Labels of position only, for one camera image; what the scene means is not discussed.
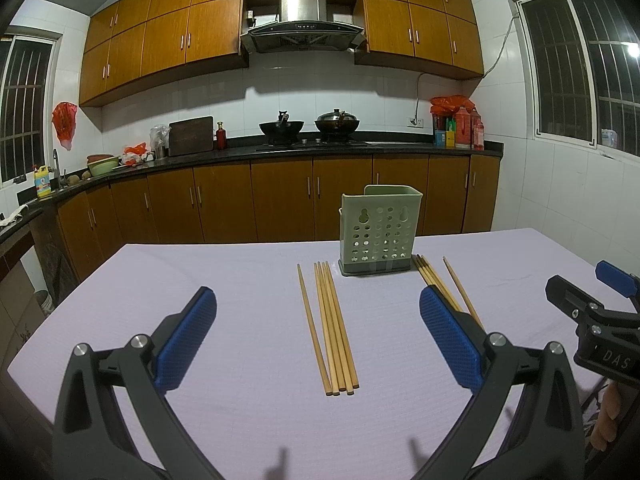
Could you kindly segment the person's right hand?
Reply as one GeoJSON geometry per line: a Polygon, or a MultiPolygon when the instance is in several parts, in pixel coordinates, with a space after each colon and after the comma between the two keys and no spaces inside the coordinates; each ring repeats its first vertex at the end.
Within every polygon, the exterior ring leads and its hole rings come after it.
{"type": "Polygon", "coordinates": [[[620,389],[616,382],[610,382],[605,389],[601,409],[597,421],[593,426],[590,444],[599,452],[613,443],[617,434],[617,417],[622,409],[620,389]]]}

